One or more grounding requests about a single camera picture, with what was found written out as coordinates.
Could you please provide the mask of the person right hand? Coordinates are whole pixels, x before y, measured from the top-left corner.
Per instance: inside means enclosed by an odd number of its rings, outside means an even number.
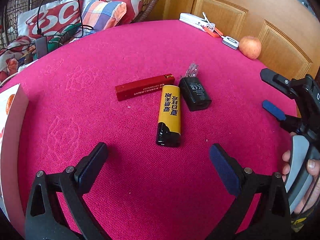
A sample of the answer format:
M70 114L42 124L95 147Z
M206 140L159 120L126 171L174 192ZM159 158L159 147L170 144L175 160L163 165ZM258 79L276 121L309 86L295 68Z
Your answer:
M282 155L290 212L310 210L319 198L319 150L304 136L291 133L292 147Z

